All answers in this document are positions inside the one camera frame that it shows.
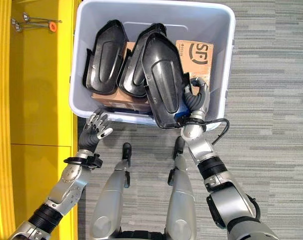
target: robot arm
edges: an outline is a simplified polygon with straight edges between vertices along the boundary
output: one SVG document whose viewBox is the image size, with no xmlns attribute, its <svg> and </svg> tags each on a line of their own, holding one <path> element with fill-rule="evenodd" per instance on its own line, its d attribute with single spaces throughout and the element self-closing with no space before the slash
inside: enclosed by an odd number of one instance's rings
<svg viewBox="0 0 303 240">
<path fill-rule="evenodd" d="M 215 152 L 214 146 L 205 139 L 202 125 L 209 105 L 209 88 L 201 79 L 192 83 L 200 87 L 199 94 L 193 96 L 189 87 L 185 88 L 186 104 L 191 115 L 180 134 L 210 193 L 206 200 L 215 224 L 222 229 L 227 228 L 228 240 L 279 240 L 260 221 L 260 210 L 255 199 L 245 194 Z"/>
<path fill-rule="evenodd" d="M 107 115 L 99 110 L 87 119 L 79 137 L 76 156 L 64 161 L 68 165 L 62 171 L 58 183 L 29 220 L 24 221 L 9 237 L 10 240 L 48 240 L 51 237 L 63 216 L 79 201 L 92 170 L 102 166 L 103 161 L 94 151 L 98 142 L 113 131 L 107 128 L 106 119 Z"/>
</svg>

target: black plastic cover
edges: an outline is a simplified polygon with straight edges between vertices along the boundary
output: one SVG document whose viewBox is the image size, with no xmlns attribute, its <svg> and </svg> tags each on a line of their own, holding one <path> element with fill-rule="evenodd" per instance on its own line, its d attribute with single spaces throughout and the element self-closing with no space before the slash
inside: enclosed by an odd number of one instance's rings
<svg viewBox="0 0 303 240">
<path fill-rule="evenodd" d="M 162 23 L 153 23 L 142 31 L 132 51 L 127 50 L 121 74 L 119 74 L 118 87 L 126 94 L 143 98 L 146 96 L 144 89 L 145 75 L 142 67 L 142 52 L 146 40 L 152 33 L 161 33 L 166 36 L 166 27 Z"/>
<path fill-rule="evenodd" d="M 189 75 L 183 73 L 176 46 L 160 33 L 151 34 L 142 53 L 142 67 L 157 125 L 162 129 L 180 128 L 177 120 L 190 112 L 184 103 L 184 87 L 190 81 Z"/>
<path fill-rule="evenodd" d="M 86 88 L 101 95 L 110 95 L 116 91 L 127 41 L 124 27 L 118 20 L 108 21 L 98 31 L 93 50 L 87 49 L 82 81 Z"/>
</svg>

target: storage bin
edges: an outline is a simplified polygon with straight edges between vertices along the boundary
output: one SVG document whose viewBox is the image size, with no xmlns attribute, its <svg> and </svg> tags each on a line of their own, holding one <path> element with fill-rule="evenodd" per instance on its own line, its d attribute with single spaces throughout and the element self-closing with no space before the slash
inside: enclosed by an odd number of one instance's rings
<svg viewBox="0 0 303 240">
<path fill-rule="evenodd" d="M 139 33 L 152 23 L 163 23 L 168 38 L 214 44 L 210 79 L 210 105 L 207 121 L 223 118 L 228 92 L 228 81 L 234 42 L 235 15 L 221 4 L 163 1 L 163 0 L 86 0 L 78 8 L 69 105 L 79 117 L 87 118 L 101 104 L 82 85 L 86 49 L 92 49 L 98 30 L 107 21 L 118 19 L 125 28 L 129 41 L 136 41 Z M 155 125 L 152 117 L 142 114 L 113 112 L 111 121 Z M 219 123 L 211 124 L 208 130 Z"/>
</svg>

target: yellow shelf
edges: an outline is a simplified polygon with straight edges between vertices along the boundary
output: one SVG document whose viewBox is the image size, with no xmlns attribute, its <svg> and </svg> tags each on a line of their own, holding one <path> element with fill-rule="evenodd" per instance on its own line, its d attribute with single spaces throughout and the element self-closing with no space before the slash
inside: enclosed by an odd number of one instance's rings
<svg viewBox="0 0 303 240">
<path fill-rule="evenodd" d="M 0 239 L 45 200 L 77 150 L 69 108 L 73 32 L 80 0 L 0 0 Z M 15 32 L 22 13 L 62 20 L 57 32 Z M 76 240 L 77 208 L 52 239 Z"/>
</svg>

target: cardboard box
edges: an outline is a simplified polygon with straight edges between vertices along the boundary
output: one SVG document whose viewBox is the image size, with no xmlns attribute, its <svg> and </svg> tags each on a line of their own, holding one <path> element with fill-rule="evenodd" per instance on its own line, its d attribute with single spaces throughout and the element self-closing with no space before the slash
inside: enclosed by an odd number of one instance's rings
<svg viewBox="0 0 303 240">
<path fill-rule="evenodd" d="M 132 50 L 134 46 L 135 42 L 127 42 L 126 49 Z M 179 51 L 183 71 L 185 73 L 189 72 L 190 79 L 201 77 L 209 85 L 214 46 L 198 41 L 177 40 L 176 47 Z M 198 87 L 193 87 L 192 92 L 197 94 Z M 117 88 L 116 92 L 112 95 L 93 93 L 91 97 L 106 107 L 130 109 L 141 113 L 152 111 L 147 98 L 131 97 L 119 88 Z"/>
<path fill-rule="evenodd" d="M 200 41 L 177 40 L 176 47 L 184 73 L 189 73 L 190 79 L 202 78 L 209 86 L 214 45 Z M 198 93 L 198 87 L 193 87 L 193 93 Z"/>
</svg>

